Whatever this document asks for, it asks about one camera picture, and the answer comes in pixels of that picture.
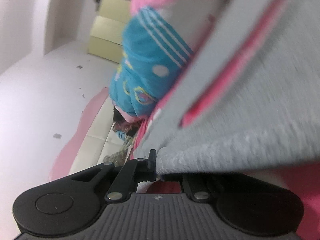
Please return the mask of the patterned pillow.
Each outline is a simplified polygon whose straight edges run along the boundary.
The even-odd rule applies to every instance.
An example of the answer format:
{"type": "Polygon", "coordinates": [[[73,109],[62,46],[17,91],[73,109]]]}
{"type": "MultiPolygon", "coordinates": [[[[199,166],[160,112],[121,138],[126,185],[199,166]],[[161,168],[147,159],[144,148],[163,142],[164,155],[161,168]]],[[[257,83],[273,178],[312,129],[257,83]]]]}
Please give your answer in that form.
{"type": "Polygon", "coordinates": [[[135,139],[125,140],[121,146],[107,142],[103,148],[103,163],[113,163],[115,167],[123,166],[133,149],[135,139]]]}

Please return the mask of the white padded headboard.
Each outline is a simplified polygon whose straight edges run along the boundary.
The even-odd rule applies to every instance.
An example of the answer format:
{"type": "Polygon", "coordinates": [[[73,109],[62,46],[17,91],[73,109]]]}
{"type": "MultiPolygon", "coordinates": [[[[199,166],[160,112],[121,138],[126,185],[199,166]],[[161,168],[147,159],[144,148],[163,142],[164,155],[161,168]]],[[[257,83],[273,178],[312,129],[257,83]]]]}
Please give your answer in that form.
{"type": "Polygon", "coordinates": [[[113,128],[113,105],[107,98],[93,120],[69,174],[73,174],[103,162],[108,155],[119,151],[123,142],[117,137],[113,128]]]}

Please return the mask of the cream wardrobe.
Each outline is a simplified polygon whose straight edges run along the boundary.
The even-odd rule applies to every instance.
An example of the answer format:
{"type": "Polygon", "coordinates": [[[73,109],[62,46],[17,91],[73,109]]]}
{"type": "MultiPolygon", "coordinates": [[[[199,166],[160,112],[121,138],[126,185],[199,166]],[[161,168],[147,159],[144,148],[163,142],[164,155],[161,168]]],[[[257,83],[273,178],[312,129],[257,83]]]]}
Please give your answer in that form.
{"type": "Polygon", "coordinates": [[[129,22],[130,0],[94,0],[97,15],[94,19],[87,52],[91,55],[120,63],[122,33],[129,22]]]}

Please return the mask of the blue and pink quilt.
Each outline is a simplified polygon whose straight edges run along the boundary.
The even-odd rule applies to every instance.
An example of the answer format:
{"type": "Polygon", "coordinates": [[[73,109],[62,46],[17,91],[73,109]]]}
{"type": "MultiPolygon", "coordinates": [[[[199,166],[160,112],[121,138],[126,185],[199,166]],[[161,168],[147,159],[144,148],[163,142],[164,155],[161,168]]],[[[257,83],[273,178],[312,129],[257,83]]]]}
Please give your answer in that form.
{"type": "Polygon", "coordinates": [[[109,91],[125,121],[147,118],[214,27],[227,0],[131,0],[109,91]]]}

